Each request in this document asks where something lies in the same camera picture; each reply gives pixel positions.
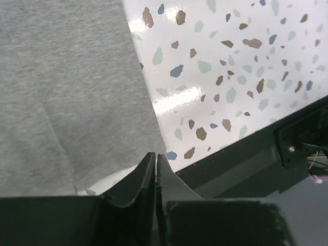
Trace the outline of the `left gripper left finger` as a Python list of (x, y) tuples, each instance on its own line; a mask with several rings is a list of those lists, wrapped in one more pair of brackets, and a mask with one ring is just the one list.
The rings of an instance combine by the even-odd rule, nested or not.
[(1, 245), (150, 245), (155, 160), (100, 195), (1, 198)]

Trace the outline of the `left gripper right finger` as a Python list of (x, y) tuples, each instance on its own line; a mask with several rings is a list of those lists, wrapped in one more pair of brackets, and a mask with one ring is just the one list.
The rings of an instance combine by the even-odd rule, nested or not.
[(203, 198), (171, 169), (156, 164), (160, 245), (296, 245), (279, 207), (263, 199)]

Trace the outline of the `grey garment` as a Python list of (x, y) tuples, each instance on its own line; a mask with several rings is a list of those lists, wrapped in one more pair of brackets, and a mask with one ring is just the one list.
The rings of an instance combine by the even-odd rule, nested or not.
[(1, 1), (1, 196), (76, 195), (165, 151), (121, 1)]

